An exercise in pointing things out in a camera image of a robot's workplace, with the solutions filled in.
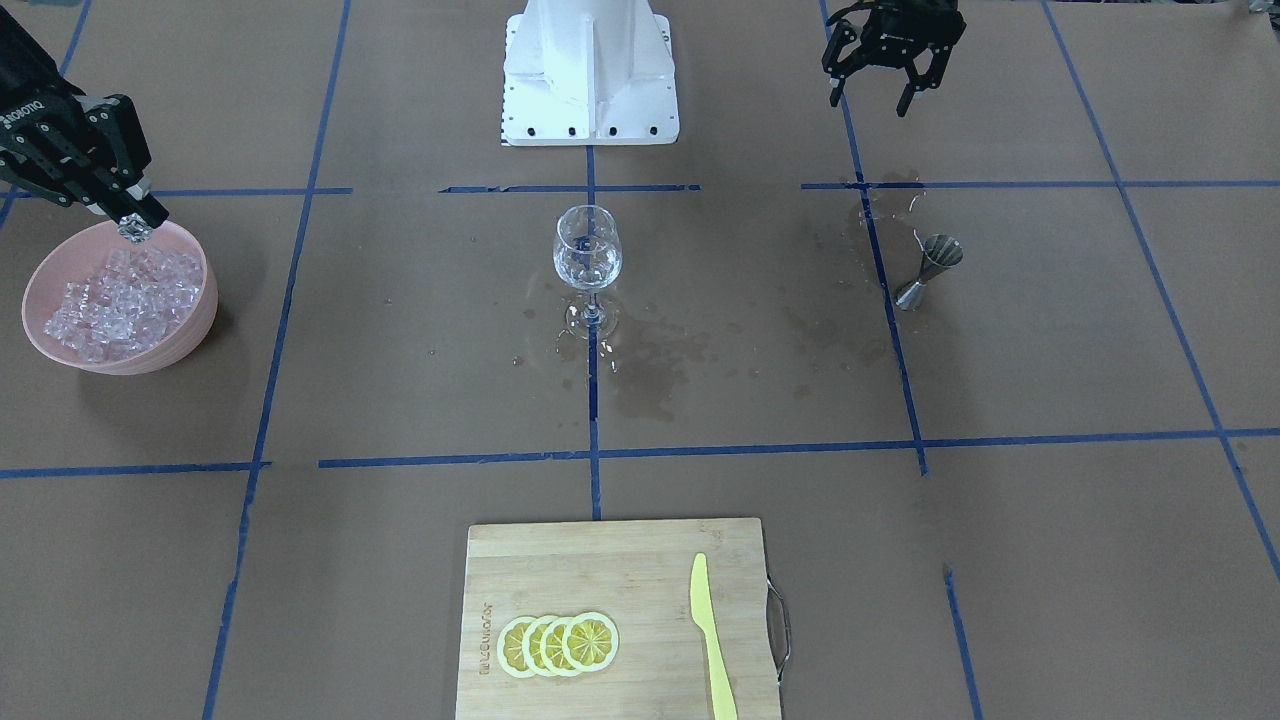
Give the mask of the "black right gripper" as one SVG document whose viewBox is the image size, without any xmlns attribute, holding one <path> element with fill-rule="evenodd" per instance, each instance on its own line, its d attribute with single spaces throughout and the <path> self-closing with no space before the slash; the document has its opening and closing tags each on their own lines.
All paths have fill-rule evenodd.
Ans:
<svg viewBox="0 0 1280 720">
<path fill-rule="evenodd" d="M 10 12 L 1 23 L 3 181 L 119 224 L 161 227 L 169 211 L 145 177 L 152 158 L 132 99 L 86 96 Z"/>
</svg>

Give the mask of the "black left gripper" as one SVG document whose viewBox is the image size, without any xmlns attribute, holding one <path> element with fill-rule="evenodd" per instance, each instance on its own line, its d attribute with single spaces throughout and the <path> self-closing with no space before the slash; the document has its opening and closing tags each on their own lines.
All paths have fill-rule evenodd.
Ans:
<svg viewBox="0 0 1280 720">
<path fill-rule="evenodd" d="M 855 12 L 869 12 L 864 26 L 849 19 Z M 951 1 L 869 1 L 832 13 L 826 27 L 829 38 L 822 68 L 829 77 L 829 105 L 838 106 L 847 78 L 861 68 L 904 68 L 908 83 L 896 105 L 902 118 L 918 94 L 940 87 L 966 22 L 960 10 L 951 10 Z M 920 72 L 915 58 L 924 51 L 931 61 Z"/>
</svg>

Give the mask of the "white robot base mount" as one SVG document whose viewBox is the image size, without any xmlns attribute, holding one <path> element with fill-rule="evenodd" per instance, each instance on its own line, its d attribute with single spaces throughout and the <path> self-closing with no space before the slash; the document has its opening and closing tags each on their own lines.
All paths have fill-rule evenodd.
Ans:
<svg viewBox="0 0 1280 720">
<path fill-rule="evenodd" d="M 530 1 L 504 40 L 502 143 L 677 142 L 671 24 L 650 3 Z"/>
</svg>

